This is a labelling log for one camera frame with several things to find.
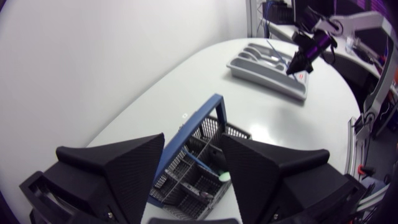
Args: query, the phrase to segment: cable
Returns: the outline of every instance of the cable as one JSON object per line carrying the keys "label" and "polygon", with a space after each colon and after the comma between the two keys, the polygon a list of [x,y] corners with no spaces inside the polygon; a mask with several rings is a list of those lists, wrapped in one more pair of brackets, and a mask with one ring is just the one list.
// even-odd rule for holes
{"label": "cable", "polygon": [[381,120],[381,117],[382,117],[383,115],[385,115],[385,114],[390,110],[390,103],[388,103],[387,106],[388,106],[387,110],[386,110],[385,112],[383,112],[383,113],[380,114],[380,118],[379,118],[380,120]]}
{"label": "cable", "polygon": [[392,94],[392,100],[394,101],[394,106],[398,103],[398,98],[397,98],[397,100],[396,99],[394,99],[394,95],[395,94]]}
{"label": "cable", "polygon": [[307,8],[308,8],[312,13],[314,13],[315,15],[321,17],[323,20],[327,20],[326,16],[324,16],[324,15],[320,14],[319,12],[313,10],[313,8],[311,8],[310,6],[307,6]]}
{"label": "cable", "polygon": [[[271,6],[274,4],[274,2],[269,1],[267,2],[267,10],[266,10],[266,16],[264,17],[264,19],[266,20],[266,26],[267,26],[267,30],[269,30],[269,24],[267,24],[267,20],[268,20],[268,11],[271,8]],[[266,38],[266,28],[264,26],[264,38]]]}
{"label": "cable", "polygon": [[269,33],[269,38],[272,39],[272,33],[271,32]]}
{"label": "cable", "polygon": [[262,15],[262,12],[260,11],[260,7],[263,5],[264,3],[262,2],[259,7],[257,7],[257,12],[260,12],[260,14]]}
{"label": "cable", "polygon": [[371,121],[368,121],[368,122],[364,123],[363,126],[368,125],[368,124],[370,124],[370,123],[371,123]]}
{"label": "cable", "polygon": [[331,51],[331,54],[333,55],[333,60],[331,61],[331,63],[328,63],[328,64],[333,65],[336,62],[336,55],[335,55],[335,48],[332,45],[330,46],[330,51]]}
{"label": "cable", "polygon": [[368,144],[368,146],[366,147],[366,156],[365,156],[365,160],[363,162],[363,166],[366,166],[366,162],[368,161],[369,147],[371,145],[371,135],[370,134],[369,134],[369,138],[368,138],[367,144]]}
{"label": "cable", "polygon": [[365,224],[367,221],[369,221],[370,218],[372,218],[376,208],[377,208],[376,206],[374,208],[372,208],[372,210],[369,212],[369,214],[366,215],[366,217],[362,220],[361,224]]}
{"label": "cable", "polygon": [[260,23],[259,23],[259,26],[257,26],[257,32],[256,32],[256,35],[258,34],[258,32],[259,32],[259,29],[260,29],[260,26],[261,26],[261,24],[262,24],[262,20],[260,21]]}
{"label": "cable", "polygon": [[[272,47],[272,49],[274,50],[274,52],[278,55],[279,59],[286,65],[286,67],[288,68],[289,66],[287,65],[287,63],[285,62],[285,60],[282,58],[282,56],[280,56],[279,52],[275,50],[274,46],[272,46],[272,44],[266,39],[266,41],[268,42],[268,44]],[[296,82],[298,82],[296,76],[294,74],[293,78],[294,80],[296,80]]]}

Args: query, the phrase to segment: floor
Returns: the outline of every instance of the floor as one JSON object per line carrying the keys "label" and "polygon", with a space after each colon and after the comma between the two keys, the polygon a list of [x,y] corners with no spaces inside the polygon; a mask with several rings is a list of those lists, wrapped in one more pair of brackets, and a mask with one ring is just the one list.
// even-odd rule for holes
{"label": "floor", "polygon": [[397,143],[398,132],[393,133],[388,128],[371,140],[366,165],[376,168],[374,178],[384,180],[386,174],[392,175],[392,166],[398,160]]}
{"label": "floor", "polygon": [[[373,84],[370,83],[366,86],[358,86],[349,79],[343,78],[353,91],[359,108],[362,109],[360,105],[363,105],[367,95],[373,91],[377,80],[371,80],[371,82],[376,81]],[[396,150],[397,143],[398,131],[394,133],[389,128],[384,128],[376,139],[371,139],[366,165],[376,168],[376,173],[373,175],[375,179],[383,181],[387,174],[392,175],[392,166],[398,160],[398,152]]]}

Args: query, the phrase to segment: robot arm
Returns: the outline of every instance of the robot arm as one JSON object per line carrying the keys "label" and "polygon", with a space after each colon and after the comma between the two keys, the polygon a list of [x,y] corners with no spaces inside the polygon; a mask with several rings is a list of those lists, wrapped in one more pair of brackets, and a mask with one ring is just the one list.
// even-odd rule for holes
{"label": "robot arm", "polygon": [[[364,103],[364,114],[357,120],[355,133],[357,140],[366,139],[370,135],[376,117],[378,116],[381,105],[390,90],[394,75],[397,69],[398,49],[397,37],[389,21],[378,12],[363,12],[352,16],[332,16],[328,19],[321,18],[313,27],[314,36],[312,38],[305,34],[295,33],[293,40],[300,46],[287,70],[288,74],[306,70],[312,71],[311,63],[329,47],[337,47],[333,38],[349,37],[354,31],[381,28],[388,36],[387,49],[388,56],[386,64],[382,70],[381,77],[373,93],[371,93]],[[354,42],[357,48],[361,48],[371,55],[376,56],[369,47],[360,42]]]}

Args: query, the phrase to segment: gray cutlery tray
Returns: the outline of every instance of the gray cutlery tray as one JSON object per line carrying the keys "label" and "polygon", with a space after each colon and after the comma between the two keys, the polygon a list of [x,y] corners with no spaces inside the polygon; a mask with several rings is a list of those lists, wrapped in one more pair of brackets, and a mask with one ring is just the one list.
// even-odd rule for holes
{"label": "gray cutlery tray", "polygon": [[231,69],[232,76],[258,83],[295,99],[307,99],[307,72],[286,75],[292,57],[270,47],[248,44],[226,66]]}

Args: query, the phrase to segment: blue handle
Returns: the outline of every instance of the blue handle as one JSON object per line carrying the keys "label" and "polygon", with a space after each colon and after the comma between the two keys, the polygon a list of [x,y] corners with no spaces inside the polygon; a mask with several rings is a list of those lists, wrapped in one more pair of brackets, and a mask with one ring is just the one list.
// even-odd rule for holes
{"label": "blue handle", "polygon": [[194,155],[190,154],[187,150],[184,149],[184,147],[182,147],[182,151],[184,151],[189,157],[191,157],[191,159],[193,159],[196,163],[198,163],[199,165],[203,166],[206,170],[208,170],[209,172],[212,172],[214,175],[218,175],[216,172],[214,172],[210,167],[208,167],[206,164],[204,164],[201,160],[199,160],[198,158],[196,158]]}
{"label": "blue handle", "polygon": [[166,166],[174,158],[174,155],[181,150],[185,142],[189,137],[198,129],[199,125],[203,120],[216,108],[218,122],[223,128],[223,132],[226,127],[226,113],[224,98],[221,95],[214,94],[192,117],[181,127],[174,138],[168,143],[163,150],[162,156],[160,157],[159,165],[157,166],[154,184],[162,175]]}

